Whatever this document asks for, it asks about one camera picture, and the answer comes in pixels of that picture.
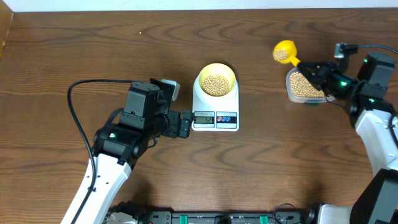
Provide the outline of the soybeans in yellow bowl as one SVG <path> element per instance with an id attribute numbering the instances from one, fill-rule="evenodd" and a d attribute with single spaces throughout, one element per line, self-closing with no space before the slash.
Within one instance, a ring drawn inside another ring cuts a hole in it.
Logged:
<path id="1" fill-rule="evenodd" d="M 230 86 L 229 80 L 221 74 L 208 75 L 202 83 L 203 91 L 210 96 L 225 96 Z"/>

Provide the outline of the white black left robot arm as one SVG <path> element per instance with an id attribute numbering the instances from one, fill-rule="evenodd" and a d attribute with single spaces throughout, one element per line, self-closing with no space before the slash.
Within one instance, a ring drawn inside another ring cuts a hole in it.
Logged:
<path id="1" fill-rule="evenodd" d="M 103 223 L 117 192 L 130 176 L 138 158 L 160 136 L 187 138 L 193 114 L 170 110 L 180 85 L 173 80 L 129 80 L 126 104 L 114 110 L 90 143 L 67 93 L 70 112 L 89 154 L 83 181 L 63 223 Z"/>

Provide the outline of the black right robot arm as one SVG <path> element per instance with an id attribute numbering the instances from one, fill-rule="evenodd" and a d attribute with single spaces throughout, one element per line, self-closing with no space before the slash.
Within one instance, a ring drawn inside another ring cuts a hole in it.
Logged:
<path id="1" fill-rule="evenodd" d="M 345 102 L 344 110 L 360 136 L 373 179 L 352 207 L 324 204 L 317 223 L 393 223 L 397 209 L 397 110 L 384 100 L 395 69 L 392 57 L 367 54 L 357 78 L 341 72 L 335 63 L 297 64 L 317 90 Z"/>

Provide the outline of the yellow plastic bowl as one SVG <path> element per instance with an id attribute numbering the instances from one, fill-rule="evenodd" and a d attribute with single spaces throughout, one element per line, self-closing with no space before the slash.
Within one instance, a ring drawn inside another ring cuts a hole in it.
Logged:
<path id="1" fill-rule="evenodd" d="M 233 70 L 223 64 L 223 63 L 212 63 L 204 67 L 201 72 L 199 73 L 199 86 L 202 89 L 203 79 L 206 78 L 208 75 L 214 74 L 221 74 L 229 80 L 230 83 L 230 92 L 232 92 L 235 84 L 236 84 L 236 77 Z"/>

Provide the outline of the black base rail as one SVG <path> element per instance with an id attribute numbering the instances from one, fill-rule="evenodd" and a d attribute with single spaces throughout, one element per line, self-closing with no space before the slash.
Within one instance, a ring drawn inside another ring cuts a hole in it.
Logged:
<path id="1" fill-rule="evenodd" d="M 347 224 L 351 207 L 316 205 L 305 211 L 283 203 L 265 212 L 176 212 L 171 208 L 146 210 L 122 202 L 105 216 L 105 224 Z"/>

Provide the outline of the yellow measuring scoop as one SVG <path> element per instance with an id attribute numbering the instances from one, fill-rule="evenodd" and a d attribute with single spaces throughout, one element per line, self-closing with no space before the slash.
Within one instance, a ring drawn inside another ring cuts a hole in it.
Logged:
<path id="1" fill-rule="evenodd" d="M 282 64 L 291 63 L 296 67 L 300 63 L 300 60 L 297 58 L 297 48 L 291 40 L 280 41 L 274 47 L 272 56 L 274 60 Z"/>

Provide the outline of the clear container of soybeans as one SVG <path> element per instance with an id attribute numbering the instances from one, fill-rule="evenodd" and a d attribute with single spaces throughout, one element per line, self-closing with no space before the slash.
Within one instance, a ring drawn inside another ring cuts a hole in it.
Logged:
<path id="1" fill-rule="evenodd" d="M 294 103 L 327 103 L 335 100 L 326 97 L 320 90 L 316 90 L 297 68 L 291 69 L 286 76 L 286 87 L 289 100 Z"/>

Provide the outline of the white digital kitchen scale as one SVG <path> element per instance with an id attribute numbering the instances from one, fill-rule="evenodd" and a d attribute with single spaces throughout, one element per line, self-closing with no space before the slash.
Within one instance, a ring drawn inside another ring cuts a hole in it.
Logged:
<path id="1" fill-rule="evenodd" d="M 239 129 L 239 85 L 235 82 L 225 96 L 211 96 L 205 93 L 199 77 L 193 85 L 193 122 L 195 131 L 235 132 Z"/>

